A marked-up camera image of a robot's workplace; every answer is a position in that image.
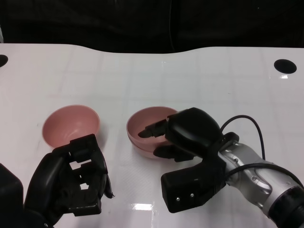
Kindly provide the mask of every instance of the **white tabletop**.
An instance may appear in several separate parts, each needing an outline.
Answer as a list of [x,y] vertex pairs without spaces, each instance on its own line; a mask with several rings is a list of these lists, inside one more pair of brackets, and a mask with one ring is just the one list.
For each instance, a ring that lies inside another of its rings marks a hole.
[[[56,109],[87,105],[100,116],[98,138],[114,194],[102,198],[100,215],[64,215],[56,228],[274,228],[242,194],[226,186],[204,206],[171,214],[162,199],[161,175],[192,166],[141,157],[125,125],[136,111],[164,105],[197,107],[219,125],[237,114],[256,119],[266,159],[304,181],[304,49],[210,47],[178,54],[114,54],[71,45],[0,44],[9,57],[0,68],[0,162],[23,183],[51,149],[41,136]],[[285,76],[278,59],[298,70]],[[237,120],[227,127],[260,153],[253,124]]]

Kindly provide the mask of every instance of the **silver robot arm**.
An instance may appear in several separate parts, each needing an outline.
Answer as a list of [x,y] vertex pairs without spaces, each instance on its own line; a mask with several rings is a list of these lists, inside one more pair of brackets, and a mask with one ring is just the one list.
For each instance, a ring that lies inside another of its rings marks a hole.
[[[227,164],[226,173],[229,171],[251,163],[268,163],[264,161],[253,149],[239,142],[230,142],[218,153],[219,157]],[[252,204],[259,207],[262,212],[272,219],[278,227],[304,227],[301,221],[298,225],[291,226],[289,222],[280,221],[280,217],[292,217],[291,211],[296,210],[294,201],[302,201],[303,196],[297,197],[294,191],[301,194],[303,189],[290,176],[271,169],[246,169],[230,176],[226,183],[237,188],[243,196]],[[279,218],[275,218],[276,210],[279,211]]]

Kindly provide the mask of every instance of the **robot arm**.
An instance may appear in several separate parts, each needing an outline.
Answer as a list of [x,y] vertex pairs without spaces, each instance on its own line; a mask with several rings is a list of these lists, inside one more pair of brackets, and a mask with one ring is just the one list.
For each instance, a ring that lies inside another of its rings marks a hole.
[[201,206],[228,184],[239,189],[279,228],[304,226],[304,190],[300,181],[239,143],[235,133],[223,135],[204,111],[181,111],[139,133],[143,138],[160,135],[165,135],[173,146],[170,151],[157,148],[154,155],[175,158],[173,147],[179,151],[178,158],[181,153],[202,158],[194,167],[161,177],[162,195],[170,212]]

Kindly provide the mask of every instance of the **robotic hand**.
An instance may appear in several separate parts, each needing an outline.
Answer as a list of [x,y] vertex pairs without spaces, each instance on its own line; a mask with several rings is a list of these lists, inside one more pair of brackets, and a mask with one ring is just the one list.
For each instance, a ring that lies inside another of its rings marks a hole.
[[[71,162],[85,162],[73,170]],[[80,185],[86,183],[88,189]],[[101,198],[113,197],[105,158],[95,135],[55,148],[37,167],[23,204],[20,180],[0,164],[0,220],[3,228],[52,228],[66,213],[101,213]]]
[[172,143],[157,148],[155,156],[174,158],[176,162],[194,156],[203,159],[194,167],[161,177],[162,195],[171,213],[204,205],[228,184],[239,189],[278,228],[304,227],[301,182],[291,172],[265,161],[250,147],[239,143],[235,133],[223,135],[219,125],[204,111],[197,108],[181,111],[147,126],[138,135],[142,138],[165,135]]

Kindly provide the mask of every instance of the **white table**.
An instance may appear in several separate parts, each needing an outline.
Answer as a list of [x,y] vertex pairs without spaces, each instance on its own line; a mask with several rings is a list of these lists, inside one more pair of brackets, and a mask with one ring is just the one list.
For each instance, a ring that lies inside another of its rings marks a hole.
[[[125,125],[136,111],[155,105],[197,107],[219,125],[237,114],[259,123],[266,159],[304,181],[304,50],[210,47],[167,55],[113,54],[71,45],[0,44],[9,57],[0,68],[0,162],[23,183],[51,152],[41,136],[45,119],[71,104],[96,110],[98,138],[116,197],[102,198],[102,214],[64,215],[56,228],[274,228],[238,190],[226,186],[204,206],[168,212],[161,175],[194,161],[153,161],[133,151]],[[274,69],[285,58],[298,70]],[[231,123],[240,141],[260,153],[247,120]]]

